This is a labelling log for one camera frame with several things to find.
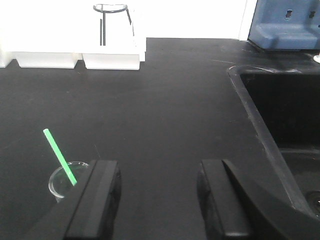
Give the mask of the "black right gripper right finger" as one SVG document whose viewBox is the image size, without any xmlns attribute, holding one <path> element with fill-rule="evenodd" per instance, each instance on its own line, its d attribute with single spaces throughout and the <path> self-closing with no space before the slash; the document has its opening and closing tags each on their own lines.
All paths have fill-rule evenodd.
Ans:
<svg viewBox="0 0 320 240">
<path fill-rule="evenodd" d="M 208 240 L 251 240 L 253 230 L 221 160 L 203 159 L 196 181 Z"/>
</svg>

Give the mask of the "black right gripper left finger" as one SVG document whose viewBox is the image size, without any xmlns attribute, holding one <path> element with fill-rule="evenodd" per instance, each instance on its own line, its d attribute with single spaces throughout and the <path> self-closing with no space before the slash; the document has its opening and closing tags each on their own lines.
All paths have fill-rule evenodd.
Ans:
<svg viewBox="0 0 320 240">
<path fill-rule="evenodd" d="M 66 240 L 110 240 L 122 194 L 118 162 L 99 160 L 65 234 Z"/>
</svg>

